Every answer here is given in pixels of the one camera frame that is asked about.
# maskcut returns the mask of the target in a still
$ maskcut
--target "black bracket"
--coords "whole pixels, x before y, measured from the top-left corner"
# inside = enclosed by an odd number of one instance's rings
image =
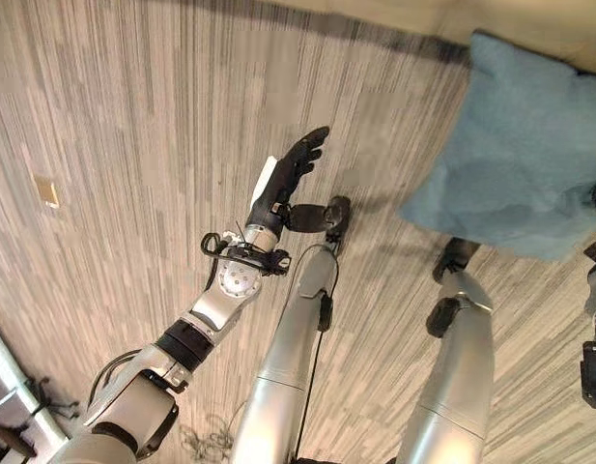
[[[319,327],[317,328],[319,332],[327,332],[331,327],[333,310],[334,300],[327,293],[324,293],[321,297],[321,308],[319,310]]]

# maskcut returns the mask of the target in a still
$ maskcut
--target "robotic hand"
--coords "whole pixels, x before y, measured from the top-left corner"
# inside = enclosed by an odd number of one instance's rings
[[[242,309],[259,294],[262,277],[287,273],[289,254],[275,249],[283,227],[333,232],[344,219],[339,205],[304,205],[305,210],[296,207],[295,214],[289,205],[300,178],[321,156],[317,148],[328,134],[327,127],[313,130],[276,164],[252,206],[243,236],[206,235],[201,248],[214,265],[205,292],[155,343],[117,359],[130,361],[97,398],[90,398],[84,425],[52,462],[133,463],[158,449],[179,413],[172,393],[185,389],[196,367],[235,327]],[[308,213],[313,212],[317,214],[311,217]],[[216,238],[213,249],[211,237]],[[107,370],[110,376],[115,366],[109,365],[97,380]]]

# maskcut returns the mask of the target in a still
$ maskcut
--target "blue pillow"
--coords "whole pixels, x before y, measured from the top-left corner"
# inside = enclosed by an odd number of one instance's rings
[[[468,93],[402,218],[517,255],[564,257],[596,231],[596,75],[475,33]]]

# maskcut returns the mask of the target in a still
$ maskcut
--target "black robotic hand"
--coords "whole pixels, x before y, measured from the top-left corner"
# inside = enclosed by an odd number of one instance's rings
[[[314,160],[321,157],[317,150],[329,134],[329,127],[313,130],[297,142],[274,167],[263,193],[252,205],[246,226],[266,227],[280,238],[287,223],[289,200],[298,187],[299,179],[315,168]]]

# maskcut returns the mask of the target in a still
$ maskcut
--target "silver metal panel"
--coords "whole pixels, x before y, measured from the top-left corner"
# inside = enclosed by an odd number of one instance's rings
[[[232,464],[285,464],[291,458],[304,391],[258,378],[231,455]]]
[[[419,404],[484,438],[495,368],[491,315],[467,302],[462,307],[441,340]]]
[[[126,445],[108,435],[83,433],[74,436],[50,461],[51,464],[134,464]]]
[[[429,411],[416,407],[410,419],[397,464],[479,463],[483,440],[468,430]]]
[[[98,399],[89,408],[85,425],[91,425],[115,398],[132,382],[142,370],[151,370],[174,386],[182,381],[189,382],[191,374],[157,346],[150,344],[126,364],[117,378],[98,394]]]

